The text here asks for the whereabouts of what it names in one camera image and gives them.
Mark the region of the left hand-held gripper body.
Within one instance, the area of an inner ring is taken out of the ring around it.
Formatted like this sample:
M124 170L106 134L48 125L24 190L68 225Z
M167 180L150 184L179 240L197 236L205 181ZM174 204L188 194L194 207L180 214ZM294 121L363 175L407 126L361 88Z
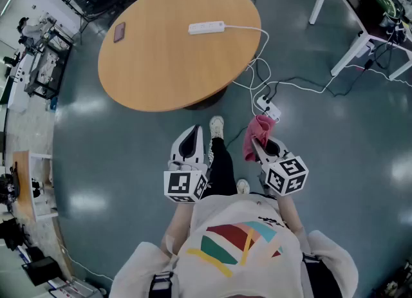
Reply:
M208 167L204 163L168 162L164 171L164 195L176 203L196 203L207 188Z

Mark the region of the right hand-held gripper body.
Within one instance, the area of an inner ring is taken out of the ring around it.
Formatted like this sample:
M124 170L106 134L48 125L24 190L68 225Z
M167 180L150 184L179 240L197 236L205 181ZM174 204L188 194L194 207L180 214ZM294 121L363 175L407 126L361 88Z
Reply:
M267 195L288 196L303 189L308 168L300 156L278 158L262 165L259 182Z

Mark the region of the pink cloth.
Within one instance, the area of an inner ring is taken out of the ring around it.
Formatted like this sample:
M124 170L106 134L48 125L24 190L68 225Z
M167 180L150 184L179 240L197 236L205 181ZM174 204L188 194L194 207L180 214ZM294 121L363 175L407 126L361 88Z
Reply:
M245 161L256 161L252 144L253 139L256 138L265 147L275 124L276 121L266 115L256 115L250 121L243 140L243 157Z

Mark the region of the person's left forearm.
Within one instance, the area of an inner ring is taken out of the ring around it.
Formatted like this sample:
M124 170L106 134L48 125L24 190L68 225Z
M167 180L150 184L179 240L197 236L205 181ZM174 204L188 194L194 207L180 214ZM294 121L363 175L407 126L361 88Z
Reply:
M177 255L188 238L195 203L177 203L175 213L165 231L160 250L171 257Z

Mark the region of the person's right forearm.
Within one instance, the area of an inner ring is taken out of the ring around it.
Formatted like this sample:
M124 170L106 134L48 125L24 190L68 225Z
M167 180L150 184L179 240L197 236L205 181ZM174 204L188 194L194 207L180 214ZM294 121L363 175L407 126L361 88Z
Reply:
M280 216L286 223L287 227L297 236L304 234L304 227L291 195L277 195L276 199Z

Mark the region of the person's black trousers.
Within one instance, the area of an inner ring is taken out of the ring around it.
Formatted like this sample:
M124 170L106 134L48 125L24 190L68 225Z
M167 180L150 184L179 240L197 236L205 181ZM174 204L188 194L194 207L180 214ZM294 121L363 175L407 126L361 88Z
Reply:
M234 179L232 158L225 147L224 140L213 138L211 142L213 161L209 177L210 187L207 191L209 195L235 195L238 190Z

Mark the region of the dark round table base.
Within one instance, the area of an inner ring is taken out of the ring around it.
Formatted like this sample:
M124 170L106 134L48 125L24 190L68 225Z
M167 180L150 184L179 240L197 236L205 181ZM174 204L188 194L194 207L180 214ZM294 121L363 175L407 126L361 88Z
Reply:
M197 110L207 109L208 107L211 107L211 106L215 105L218 101L220 101L223 98L226 90L227 90L227 87L223 88L222 90L218 91L217 93L213 94L212 96L210 96L210 97L208 97L208 98L206 98L202 101L199 101L199 102L197 102L193 105L184 107L184 109L190 110L190 111L197 111Z

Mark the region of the white floor power strip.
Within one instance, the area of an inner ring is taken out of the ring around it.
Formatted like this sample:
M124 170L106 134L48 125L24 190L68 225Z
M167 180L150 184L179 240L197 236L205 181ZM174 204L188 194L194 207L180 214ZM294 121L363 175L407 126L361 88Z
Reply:
M268 97L262 95L256 100L257 105L262 109L264 115L270 117L275 121L279 121L281 117L281 111L269 101Z

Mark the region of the person's white printed shirt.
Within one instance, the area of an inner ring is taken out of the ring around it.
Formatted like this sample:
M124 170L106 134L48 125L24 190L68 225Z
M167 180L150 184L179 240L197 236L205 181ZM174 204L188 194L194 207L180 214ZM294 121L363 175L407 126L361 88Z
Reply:
M109 298L353 298L351 255L318 230L295 235L277 199L215 195L195 204L179 253L140 243Z

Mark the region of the dark smartphone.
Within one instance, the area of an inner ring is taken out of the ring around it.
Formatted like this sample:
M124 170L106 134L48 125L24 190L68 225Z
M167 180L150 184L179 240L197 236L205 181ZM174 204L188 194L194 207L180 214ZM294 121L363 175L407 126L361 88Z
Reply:
M113 42L117 43L121 40L124 39L125 36L125 30L126 30L126 23L120 23L115 27L115 32L114 32L114 36L113 36Z

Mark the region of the black metal shelf cart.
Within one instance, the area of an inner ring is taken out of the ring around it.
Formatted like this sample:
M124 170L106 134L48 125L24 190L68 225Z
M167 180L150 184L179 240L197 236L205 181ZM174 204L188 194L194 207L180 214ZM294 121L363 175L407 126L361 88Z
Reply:
M26 55L32 57L30 69L24 75L24 91L30 97L49 100L59 94L73 43L54 28L51 34L51 40L37 44L30 41L25 49Z

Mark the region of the wooden side desk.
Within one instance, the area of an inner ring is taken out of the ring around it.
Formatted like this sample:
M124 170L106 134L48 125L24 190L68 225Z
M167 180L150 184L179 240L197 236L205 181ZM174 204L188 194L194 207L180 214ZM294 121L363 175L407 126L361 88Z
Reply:
M50 207L44 195L35 198L33 195L32 178L36 161L52 161L52 155L32 153L31 151L16 151L13 153L14 167L17 170L20 193L17 198L17 209L34 222L42 221L59 215L56 207Z

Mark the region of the black box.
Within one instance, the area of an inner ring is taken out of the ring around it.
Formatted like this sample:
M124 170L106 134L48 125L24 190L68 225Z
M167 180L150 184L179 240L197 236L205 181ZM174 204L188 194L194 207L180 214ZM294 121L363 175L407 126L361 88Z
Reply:
M45 257L21 266L34 286L62 276L61 268L52 257Z

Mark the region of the green round bag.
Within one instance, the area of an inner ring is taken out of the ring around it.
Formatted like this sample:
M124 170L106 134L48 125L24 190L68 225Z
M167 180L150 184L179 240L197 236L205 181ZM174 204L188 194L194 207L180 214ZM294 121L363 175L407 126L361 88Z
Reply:
M400 24L404 7L399 0L359 0L359 8L381 27Z

